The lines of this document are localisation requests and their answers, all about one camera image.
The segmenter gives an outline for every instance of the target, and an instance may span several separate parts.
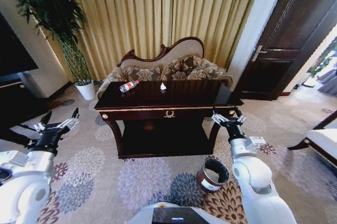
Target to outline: table leg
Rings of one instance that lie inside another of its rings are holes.
[[[106,123],[110,126],[112,132],[114,133],[118,155],[123,153],[123,146],[122,146],[122,133],[120,127],[118,126],[115,120],[106,120]]]
[[[212,146],[212,151],[214,149],[215,140],[216,140],[216,137],[217,137],[217,133],[219,132],[219,129],[220,129],[220,125],[218,123],[214,123],[213,127],[211,129],[210,138],[209,138],[209,140],[211,142],[211,146]]]

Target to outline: table drawer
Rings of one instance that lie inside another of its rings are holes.
[[[216,111],[223,116],[233,116],[232,107],[217,108]],[[211,117],[212,108],[168,108],[168,109],[134,109],[134,110],[116,110],[100,111],[104,120],[142,120],[142,119],[173,119],[173,118],[200,118]]]

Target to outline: beige curtain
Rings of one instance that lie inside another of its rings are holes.
[[[161,44],[170,46],[186,36],[199,37],[204,42],[205,58],[228,67],[253,2],[77,1],[88,20],[80,32],[80,48],[93,79],[97,80],[104,79],[131,49],[141,58],[154,58]]]

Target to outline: potted plant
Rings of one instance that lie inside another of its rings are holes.
[[[76,32],[85,22],[85,14],[75,0],[18,0],[19,13],[37,20],[36,28],[44,27],[52,37],[56,37],[62,47],[65,61],[73,75],[75,86],[85,99],[95,97],[85,58],[77,46]]]

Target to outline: floral sofa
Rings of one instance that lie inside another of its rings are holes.
[[[161,52],[154,59],[141,59],[131,50],[112,70],[96,93],[99,99],[110,82],[147,80],[197,80],[219,79],[228,88],[233,78],[226,69],[204,59],[203,43],[196,37],[182,38],[171,47],[161,45]]]

